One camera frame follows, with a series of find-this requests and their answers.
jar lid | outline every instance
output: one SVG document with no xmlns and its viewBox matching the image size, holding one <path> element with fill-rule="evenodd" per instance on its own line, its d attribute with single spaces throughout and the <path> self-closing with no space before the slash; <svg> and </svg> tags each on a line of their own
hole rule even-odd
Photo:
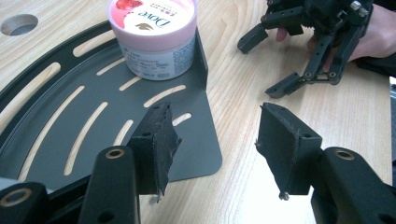
<svg viewBox="0 0 396 224">
<path fill-rule="evenodd" d="M 195 34 L 196 0 L 110 0 L 107 16 L 119 41 L 134 49 L 172 49 Z"/>
</svg>

human hand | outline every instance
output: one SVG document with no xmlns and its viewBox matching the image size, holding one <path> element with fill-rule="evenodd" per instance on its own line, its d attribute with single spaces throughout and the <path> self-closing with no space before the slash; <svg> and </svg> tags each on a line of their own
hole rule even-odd
<svg viewBox="0 0 396 224">
<path fill-rule="evenodd" d="M 348 61 L 361 57 L 385 58 L 396 52 L 396 13 L 377 5 L 373 5 L 373 13 L 364 37 L 359 41 Z M 279 28 L 276 33 L 276 41 L 283 41 L 288 35 L 284 28 Z M 312 36 L 307 43 L 308 49 L 313 52 L 317 45 L 317 39 Z M 328 71 L 332 65 L 332 58 L 336 49 L 332 49 L 328 59 L 323 65 L 323 70 Z"/>
</svg>

finger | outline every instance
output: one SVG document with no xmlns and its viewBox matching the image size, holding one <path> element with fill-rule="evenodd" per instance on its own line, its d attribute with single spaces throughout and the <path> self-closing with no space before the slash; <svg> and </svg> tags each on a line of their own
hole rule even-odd
<svg viewBox="0 0 396 224">
<path fill-rule="evenodd" d="M 315 48 L 317 47 L 317 44 L 318 44 L 317 38 L 311 36 L 311 38 L 309 38 L 308 42 L 306 43 L 306 46 L 308 47 L 308 50 L 310 52 L 314 52 Z"/>
<path fill-rule="evenodd" d="M 276 41 L 282 42 L 288 36 L 288 31 L 285 28 L 278 28 L 276 32 Z"/>
<path fill-rule="evenodd" d="M 332 66 L 332 59 L 334 58 L 335 53 L 337 52 L 337 49 L 332 49 L 329 53 L 329 56 L 327 57 L 326 61 L 323 64 L 323 71 L 329 72 L 330 67 Z"/>
</svg>

black mechanical part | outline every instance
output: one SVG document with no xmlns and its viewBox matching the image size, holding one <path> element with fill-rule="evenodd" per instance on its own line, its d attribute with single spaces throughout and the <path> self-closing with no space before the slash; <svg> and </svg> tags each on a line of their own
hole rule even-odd
<svg viewBox="0 0 396 224">
<path fill-rule="evenodd" d="M 306 195 L 310 162 L 320 152 L 322 138 L 279 105 L 263 104 L 256 148 L 275 174 L 280 195 Z"/>
<path fill-rule="evenodd" d="M 97 155 L 91 175 L 51 194 L 33 182 L 1 190 L 0 223 L 140 223 L 139 195 L 164 194 L 180 142 L 170 103 L 154 105 L 128 146 Z"/>
<path fill-rule="evenodd" d="M 248 53 L 268 34 L 265 30 L 286 28 L 290 35 L 302 34 L 303 28 L 314 28 L 318 44 L 304 73 L 294 73 L 269 88 L 266 93 L 272 98 L 289 95 L 305 84 L 339 83 L 347 60 L 365 35 L 372 11 L 373 0 L 268 0 L 268 9 L 261 23 L 247 32 L 237 47 Z M 323 65 L 332 48 L 337 47 L 329 71 Z"/>
<path fill-rule="evenodd" d="M 173 129 L 170 103 L 153 106 L 127 144 L 136 156 L 139 194 L 165 194 L 169 169 L 180 143 Z"/>
<path fill-rule="evenodd" d="M 257 142 L 281 199 L 308 194 L 317 223 L 396 223 L 396 189 L 358 153 L 320 149 L 322 138 L 288 109 L 264 103 Z"/>
<path fill-rule="evenodd" d="M 39 183 L 20 183 L 0 191 L 0 223 L 44 223 L 51 212 L 46 188 Z"/>
</svg>

dark gray tray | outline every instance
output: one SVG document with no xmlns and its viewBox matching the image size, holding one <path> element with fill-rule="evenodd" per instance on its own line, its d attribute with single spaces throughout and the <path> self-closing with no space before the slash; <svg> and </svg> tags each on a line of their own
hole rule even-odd
<svg viewBox="0 0 396 224">
<path fill-rule="evenodd" d="M 125 134 L 129 140 L 137 124 L 147 112 L 143 104 L 160 92 L 184 85 L 159 102 L 170 101 L 174 118 L 190 113 L 175 127 L 183 139 L 171 167 L 170 181 L 214 174 L 221 166 L 221 153 L 213 119 L 205 93 L 207 65 L 197 32 L 195 60 L 182 76 L 166 81 L 141 79 L 125 91 L 119 87 L 134 77 L 125 62 L 96 73 L 122 58 L 116 39 L 75 57 L 73 49 L 111 29 L 106 21 L 64 42 L 22 72 L 0 92 L 0 110 L 35 76 L 53 62 L 61 71 L 49 80 L 18 112 L 0 135 L 0 176 L 18 179 L 23 163 L 43 127 L 78 87 L 84 89 L 53 122 L 30 167 L 26 181 L 41 182 L 49 189 L 61 188 L 91 173 L 96 154 L 113 145 L 124 123 L 134 123 Z M 64 174 L 70 150 L 89 117 L 100 104 L 107 103 L 85 134 L 73 170 Z"/>
</svg>

